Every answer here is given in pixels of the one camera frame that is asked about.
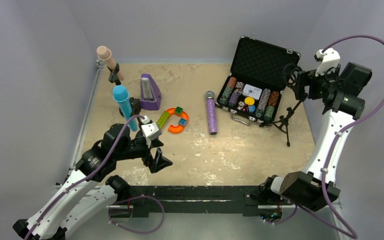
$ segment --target microphone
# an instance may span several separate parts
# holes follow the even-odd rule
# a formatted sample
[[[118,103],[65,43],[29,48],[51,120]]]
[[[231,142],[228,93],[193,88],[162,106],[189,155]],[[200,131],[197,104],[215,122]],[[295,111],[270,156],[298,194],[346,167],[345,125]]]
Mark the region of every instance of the microphone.
[[[216,104],[214,103],[214,92],[207,91],[205,93],[206,99],[206,114],[208,115],[208,129],[209,134],[217,134],[217,120],[216,120]]]
[[[127,91],[127,89],[123,85],[115,86],[112,89],[112,98],[114,101],[118,103],[120,106],[121,112],[123,113],[124,118],[127,120],[132,116],[132,106],[130,105],[130,94]],[[131,121],[128,124],[128,127],[133,132],[136,132],[138,130],[138,124],[136,123],[136,120]]]
[[[114,69],[116,69],[117,63],[113,58],[113,53],[108,47],[99,46],[96,49],[96,54],[98,55],[99,60],[106,62],[106,65],[111,71],[114,71]],[[122,71],[120,70],[117,72],[117,77],[120,81],[123,81],[125,79],[125,77],[122,74]]]

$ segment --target pink cylindrical object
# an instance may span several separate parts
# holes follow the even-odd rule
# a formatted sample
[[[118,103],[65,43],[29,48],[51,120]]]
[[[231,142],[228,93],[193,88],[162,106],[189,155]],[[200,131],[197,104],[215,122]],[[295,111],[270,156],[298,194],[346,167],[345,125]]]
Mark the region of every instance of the pink cylindrical object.
[[[108,66],[108,68],[111,69],[112,71],[114,71],[117,63],[113,58],[113,53],[111,52],[111,50],[108,47],[99,46],[96,49],[96,54],[98,55],[99,60],[104,61],[106,63],[106,65]],[[120,81],[123,81],[125,79],[121,70],[119,70],[117,72],[117,77]]]

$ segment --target case handle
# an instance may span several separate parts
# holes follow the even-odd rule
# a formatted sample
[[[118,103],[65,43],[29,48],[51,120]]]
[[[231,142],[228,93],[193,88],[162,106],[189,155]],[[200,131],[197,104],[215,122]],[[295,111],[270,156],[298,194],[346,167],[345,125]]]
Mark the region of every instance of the case handle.
[[[248,120],[248,122],[246,122],[246,121],[244,121],[244,120],[242,120],[242,119],[236,118],[236,117],[235,117],[235,112],[234,112],[234,111],[231,112],[230,117],[233,119],[233,121],[239,122],[239,123],[241,123],[241,124],[245,124],[245,125],[247,125],[247,126],[249,126],[250,123],[251,123],[251,120],[250,120],[250,119]]]

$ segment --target black briefcase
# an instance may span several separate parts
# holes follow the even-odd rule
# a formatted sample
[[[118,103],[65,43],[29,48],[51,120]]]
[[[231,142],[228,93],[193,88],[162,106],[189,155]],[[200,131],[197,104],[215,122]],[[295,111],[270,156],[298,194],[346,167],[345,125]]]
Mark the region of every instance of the black briefcase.
[[[230,112],[231,118],[237,122],[270,125],[275,120],[286,87],[285,66],[296,65],[300,57],[300,53],[291,49],[242,36],[229,76],[215,104]]]

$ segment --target green toy block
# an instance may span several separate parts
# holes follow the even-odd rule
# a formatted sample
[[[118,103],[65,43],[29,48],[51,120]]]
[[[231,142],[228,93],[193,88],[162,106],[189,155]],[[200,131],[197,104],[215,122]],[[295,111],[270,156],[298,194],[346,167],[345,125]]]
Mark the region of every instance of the green toy block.
[[[168,113],[167,111],[164,111],[162,113],[162,115],[159,117],[158,121],[156,122],[156,124],[160,129],[163,128],[164,124],[167,122],[167,119],[169,119],[169,117],[170,117],[170,113]]]
[[[176,110],[174,110],[174,114],[176,114],[177,116],[179,116],[180,117],[180,114],[182,114],[183,113],[183,108],[181,108],[181,107],[176,107]]]

